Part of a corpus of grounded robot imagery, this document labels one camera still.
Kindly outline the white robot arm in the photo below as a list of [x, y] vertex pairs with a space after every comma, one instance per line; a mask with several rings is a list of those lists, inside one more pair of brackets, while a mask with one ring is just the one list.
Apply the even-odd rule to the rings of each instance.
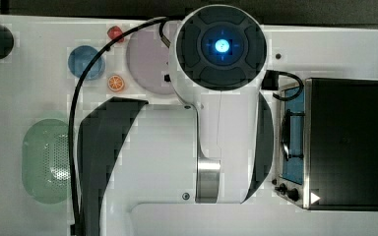
[[112, 97], [77, 142], [84, 236], [134, 236], [141, 204], [242, 204], [267, 177], [273, 124], [260, 92], [267, 42], [226, 5], [189, 14], [170, 41], [176, 105]]

